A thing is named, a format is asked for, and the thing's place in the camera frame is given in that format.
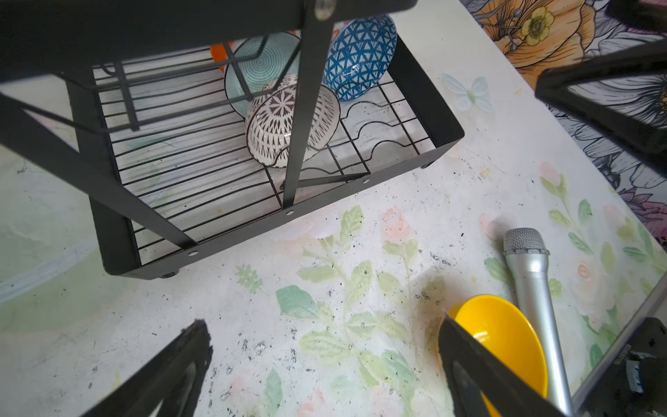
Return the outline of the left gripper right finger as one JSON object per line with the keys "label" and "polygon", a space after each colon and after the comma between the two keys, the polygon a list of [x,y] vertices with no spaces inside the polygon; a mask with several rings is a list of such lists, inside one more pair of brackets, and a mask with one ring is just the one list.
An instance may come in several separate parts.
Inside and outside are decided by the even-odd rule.
{"label": "left gripper right finger", "polygon": [[450,316],[439,327],[438,354],[457,416],[490,415],[484,398],[503,416],[562,415]]}

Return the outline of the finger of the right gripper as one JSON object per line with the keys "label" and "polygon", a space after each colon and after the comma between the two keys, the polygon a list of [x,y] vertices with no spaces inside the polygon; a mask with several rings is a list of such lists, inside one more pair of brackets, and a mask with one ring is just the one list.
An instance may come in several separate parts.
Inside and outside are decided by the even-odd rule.
{"label": "finger of the right gripper", "polygon": [[548,69],[535,97],[586,123],[660,175],[666,173],[666,41]]}

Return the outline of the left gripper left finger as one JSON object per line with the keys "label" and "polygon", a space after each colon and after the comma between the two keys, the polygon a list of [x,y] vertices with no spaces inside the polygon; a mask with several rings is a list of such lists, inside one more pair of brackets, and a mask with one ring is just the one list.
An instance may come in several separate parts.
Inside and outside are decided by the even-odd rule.
{"label": "left gripper left finger", "polygon": [[192,416],[211,364],[205,321],[196,320],[86,416]]}

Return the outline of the yellow plastic bowl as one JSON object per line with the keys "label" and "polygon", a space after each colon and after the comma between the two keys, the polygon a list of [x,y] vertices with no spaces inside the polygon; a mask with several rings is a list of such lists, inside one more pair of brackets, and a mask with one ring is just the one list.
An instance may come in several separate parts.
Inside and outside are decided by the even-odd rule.
{"label": "yellow plastic bowl", "polygon": [[[524,383],[547,400],[545,354],[532,325],[514,304],[495,295],[478,295],[451,309],[446,316],[454,319]],[[490,413],[488,416],[503,416],[488,399],[484,398],[483,401]]]}

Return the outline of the white patterned yellow bowl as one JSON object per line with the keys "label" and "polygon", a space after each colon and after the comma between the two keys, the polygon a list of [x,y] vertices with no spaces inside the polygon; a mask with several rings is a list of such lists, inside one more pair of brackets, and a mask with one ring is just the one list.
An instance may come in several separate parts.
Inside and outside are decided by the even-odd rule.
{"label": "white patterned yellow bowl", "polygon": [[[273,93],[253,100],[247,114],[246,139],[250,155],[269,168],[288,166],[288,152],[293,130],[298,76],[288,74],[262,87]],[[314,119],[307,140],[307,161],[323,150],[333,138],[340,123],[340,102],[335,93],[321,85],[314,109]]]}

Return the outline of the blue triangle pattern bowl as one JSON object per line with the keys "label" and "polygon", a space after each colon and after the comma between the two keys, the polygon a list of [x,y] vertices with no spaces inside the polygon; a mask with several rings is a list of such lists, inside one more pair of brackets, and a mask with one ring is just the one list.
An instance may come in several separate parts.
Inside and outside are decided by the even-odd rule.
{"label": "blue triangle pattern bowl", "polygon": [[341,102],[362,97],[387,72],[397,42],[395,23],[388,15],[336,23],[323,83]]}

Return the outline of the mint green ceramic bowl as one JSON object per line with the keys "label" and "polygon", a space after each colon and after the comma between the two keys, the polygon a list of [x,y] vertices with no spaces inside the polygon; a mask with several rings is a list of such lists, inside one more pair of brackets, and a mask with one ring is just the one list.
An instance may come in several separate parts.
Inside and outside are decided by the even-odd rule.
{"label": "mint green ceramic bowl", "polygon": [[[236,40],[230,45],[238,60],[250,57],[249,60],[238,63],[238,69],[250,93],[258,92],[266,84],[278,79],[300,43],[300,38],[293,33],[274,33],[267,37],[262,53],[259,53],[263,40],[262,36],[257,36]],[[240,117],[246,118],[252,102],[244,98],[245,91],[232,64],[227,66],[224,85],[227,99],[233,100],[232,108]]]}

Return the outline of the orange plastic bowl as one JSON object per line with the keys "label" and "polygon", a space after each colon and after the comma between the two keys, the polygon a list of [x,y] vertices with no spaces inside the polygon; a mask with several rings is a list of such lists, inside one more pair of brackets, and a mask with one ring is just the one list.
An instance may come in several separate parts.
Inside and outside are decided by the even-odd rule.
{"label": "orange plastic bowl", "polygon": [[209,47],[209,52],[211,54],[212,59],[216,63],[223,63],[223,65],[220,67],[220,70],[222,72],[225,72],[226,69],[226,62],[229,59],[228,52],[232,50],[231,43],[225,42],[225,43],[217,43],[214,45],[210,45]]}

